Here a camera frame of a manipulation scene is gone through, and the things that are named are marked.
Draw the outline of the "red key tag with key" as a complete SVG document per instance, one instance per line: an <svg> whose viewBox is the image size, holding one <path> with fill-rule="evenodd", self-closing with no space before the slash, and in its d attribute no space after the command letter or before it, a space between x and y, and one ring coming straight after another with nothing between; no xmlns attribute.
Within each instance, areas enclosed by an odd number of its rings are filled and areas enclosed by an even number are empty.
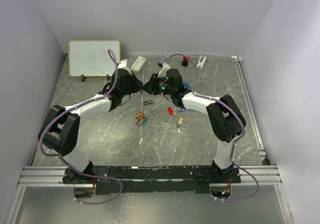
<svg viewBox="0 0 320 224"><path fill-rule="evenodd" d="M174 115L174 111L173 111L173 109L172 109L171 107L168 107L168 108L167 108L167 111L168 111L168 113L169 113L170 115Z"/></svg>

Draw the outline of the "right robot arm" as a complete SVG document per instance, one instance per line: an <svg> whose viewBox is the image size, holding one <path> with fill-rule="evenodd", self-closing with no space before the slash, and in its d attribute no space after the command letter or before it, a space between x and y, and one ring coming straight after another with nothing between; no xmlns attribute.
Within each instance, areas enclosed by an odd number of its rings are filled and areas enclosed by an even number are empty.
<svg viewBox="0 0 320 224"><path fill-rule="evenodd" d="M244 136L246 121L230 95L210 97L186 88L177 69L169 69L165 76L152 74L142 90L153 95L169 95L173 104L206 114L215 136L220 140L213 160L212 176L216 182L228 179L234 167L236 143Z"/></svg>

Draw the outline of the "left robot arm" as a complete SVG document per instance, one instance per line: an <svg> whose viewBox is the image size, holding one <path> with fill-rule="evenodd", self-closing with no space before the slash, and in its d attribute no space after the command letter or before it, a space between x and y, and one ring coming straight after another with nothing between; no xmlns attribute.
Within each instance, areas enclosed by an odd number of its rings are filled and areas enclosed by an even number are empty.
<svg viewBox="0 0 320 224"><path fill-rule="evenodd" d="M123 98L137 93L142 82L129 70L115 70L111 81L93 97L75 104L50 108L38 134L40 151L45 156L59 157L75 172L81 183L93 178L93 163L76 147L80 126L88 120L114 110Z"/></svg>

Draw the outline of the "white red cardboard box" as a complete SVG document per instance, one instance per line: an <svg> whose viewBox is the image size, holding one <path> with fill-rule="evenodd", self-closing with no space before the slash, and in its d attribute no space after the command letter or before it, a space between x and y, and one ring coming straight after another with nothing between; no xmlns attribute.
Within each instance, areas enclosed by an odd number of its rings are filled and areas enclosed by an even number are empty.
<svg viewBox="0 0 320 224"><path fill-rule="evenodd" d="M130 70L135 74L139 74L145 64L146 64L146 58L142 56L138 56L136 60L133 62L133 64L131 65Z"/></svg>

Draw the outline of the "orange carabiner clip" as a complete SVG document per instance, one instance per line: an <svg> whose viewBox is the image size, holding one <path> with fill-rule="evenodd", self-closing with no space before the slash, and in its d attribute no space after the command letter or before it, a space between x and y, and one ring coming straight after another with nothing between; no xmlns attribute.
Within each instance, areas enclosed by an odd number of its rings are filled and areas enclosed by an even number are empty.
<svg viewBox="0 0 320 224"><path fill-rule="evenodd" d="M142 111L138 111L136 113L136 117L138 117L139 119L144 119L145 118L145 114Z"/></svg>

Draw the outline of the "red carabiner clip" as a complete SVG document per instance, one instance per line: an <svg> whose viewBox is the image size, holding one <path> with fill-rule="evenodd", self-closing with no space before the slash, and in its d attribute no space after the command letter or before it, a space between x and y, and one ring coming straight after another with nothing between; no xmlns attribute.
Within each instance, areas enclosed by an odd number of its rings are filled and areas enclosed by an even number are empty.
<svg viewBox="0 0 320 224"><path fill-rule="evenodd" d="M141 119L139 117L136 117L135 120L136 120L136 125L137 126L141 126L141 124L142 124L141 123L142 122Z"/></svg>

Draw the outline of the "red black stamp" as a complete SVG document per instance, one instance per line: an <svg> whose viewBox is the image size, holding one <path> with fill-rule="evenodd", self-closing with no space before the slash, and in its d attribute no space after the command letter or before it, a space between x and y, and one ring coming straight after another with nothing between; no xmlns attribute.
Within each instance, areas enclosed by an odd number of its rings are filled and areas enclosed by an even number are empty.
<svg viewBox="0 0 320 224"><path fill-rule="evenodd" d="M181 62L181 65L183 67L187 67L189 65L189 55L184 55L183 60Z"/></svg>

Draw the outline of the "yellow key tag with key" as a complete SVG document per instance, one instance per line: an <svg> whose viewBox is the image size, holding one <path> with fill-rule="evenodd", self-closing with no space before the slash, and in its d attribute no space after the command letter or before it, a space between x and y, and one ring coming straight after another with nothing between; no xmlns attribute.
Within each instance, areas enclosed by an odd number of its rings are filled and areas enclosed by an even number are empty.
<svg viewBox="0 0 320 224"><path fill-rule="evenodd" d="M180 133L180 131L181 131L181 125L183 124L184 119L185 118L183 116L181 116L176 123L176 128L177 128L178 133Z"/></svg>

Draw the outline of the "white rectangular device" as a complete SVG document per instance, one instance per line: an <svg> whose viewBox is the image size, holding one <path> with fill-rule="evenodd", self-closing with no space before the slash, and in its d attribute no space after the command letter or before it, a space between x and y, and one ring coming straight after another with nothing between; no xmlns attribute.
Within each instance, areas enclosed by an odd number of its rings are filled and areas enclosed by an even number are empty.
<svg viewBox="0 0 320 224"><path fill-rule="evenodd" d="M196 65L196 68L201 70L206 62L206 59L207 59L206 56L201 55Z"/></svg>

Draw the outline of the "white whiteboard wooden frame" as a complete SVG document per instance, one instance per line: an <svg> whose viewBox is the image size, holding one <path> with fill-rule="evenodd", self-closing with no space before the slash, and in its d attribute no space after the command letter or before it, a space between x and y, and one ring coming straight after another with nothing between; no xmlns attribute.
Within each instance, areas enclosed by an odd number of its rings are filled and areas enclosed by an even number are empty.
<svg viewBox="0 0 320 224"><path fill-rule="evenodd" d="M72 77L106 77L115 71L108 50L121 58L118 40L71 40L68 48L69 75Z"/></svg>

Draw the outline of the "right side aluminium rail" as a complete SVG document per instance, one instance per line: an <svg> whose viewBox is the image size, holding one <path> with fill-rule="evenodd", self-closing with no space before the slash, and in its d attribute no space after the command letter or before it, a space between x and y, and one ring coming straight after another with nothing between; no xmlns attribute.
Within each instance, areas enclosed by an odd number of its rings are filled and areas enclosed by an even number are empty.
<svg viewBox="0 0 320 224"><path fill-rule="evenodd" d="M239 56L232 56L232 59L235 62L235 65L236 65L236 68L237 68L237 72L238 72L238 76L239 76L239 79L240 79L240 82L241 82L242 91L243 91L244 96L245 96L244 97L245 98L245 103L246 103L246 106L247 106L247 109L248 109L248 112L249 112L248 115L249 115L249 118L250 118L250 122L252 124L252 130L253 130L253 133L254 133L254 136L255 136L255 140L256 140L256 143L257 143L257 146L258 146L259 156L260 156L262 165L270 165L269 159L267 157L267 153L265 151L265 147L263 145L263 141L261 139L259 128L257 126L257 121L256 121L255 114L254 114L254 111L253 111L253 108L252 108L251 100L250 100L249 93L248 93L247 86L246 86L246 82L245 82L245 78L244 78L244 75L243 75L243 72L242 72L242 69L241 69L241 60L242 60L242 58L239 57Z"/></svg>

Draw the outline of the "aluminium rail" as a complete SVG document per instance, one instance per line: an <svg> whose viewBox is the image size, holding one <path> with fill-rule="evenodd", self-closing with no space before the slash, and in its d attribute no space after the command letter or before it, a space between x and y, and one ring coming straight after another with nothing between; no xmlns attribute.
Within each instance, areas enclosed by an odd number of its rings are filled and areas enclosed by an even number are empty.
<svg viewBox="0 0 320 224"><path fill-rule="evenodd" d="M250 100L249 93L248 93L247 86L246 86L246 82L245 82L245 78L244 78L244 75L243 75L243 72L242 72L242 69L241 69L241 60L242 60L242 58L239 57L239 56L232 56L232 59L235 62L235 65L236 65L236 68L237 68L237 72L238 72L238 76L239 76L239 79L240 79L240 82L241 82L242 91L243 91L244 96L245 96L244 97L245 98L245 103L246 103L246 106L247 106L247 109L248 109L248 112L249 112L248 115L249 115L249 118L250 118L250 122L252 124L252 130L253 130L253 133L254 133L254 136L255 136L255 140L256 140L256 143L257 143L257 146L258 146L259 156L260 156L262 165L270 165L269 159L267 157L267 153L265 151L265 147L263 145L263 141L261 139L259 128L257 126L257 121L256 121L255 114L254 114L254 111L253 111L253 108L252 108L251 100Z"/></svg>
<svg viewBox="0 0 320 224"><path fill-rule="evenodd" d="M235 167L231 172L222 175L209 165L189 166L95 166L96 176L102 176L101 183L107 183L108 177L122 182L168 182L191 180L212 186L224 185L230 179L232 184L261 185L281 184L278 168L275 165L247 165ZM92 177L80 176L63 166L27 166L24 167L18 180L19 186L58 186L89 185Z"/></svg>

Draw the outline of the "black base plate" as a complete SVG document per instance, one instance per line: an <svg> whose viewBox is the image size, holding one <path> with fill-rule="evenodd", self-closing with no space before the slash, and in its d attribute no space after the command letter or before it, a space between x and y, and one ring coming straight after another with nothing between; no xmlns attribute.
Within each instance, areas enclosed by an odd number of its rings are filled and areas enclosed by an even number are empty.
<svg viewBox="0 0 320 224"><path fill-rule="evenodd" d="M226 186L228 181L240 183L239 169L220 175L213 165L172 166L93 166L91 174L102 176L94 180L67 168L62 178L64 184L94 184L97 195L118 193L121 181L123 193L180 192L210 193L211 184Z"/></svg>

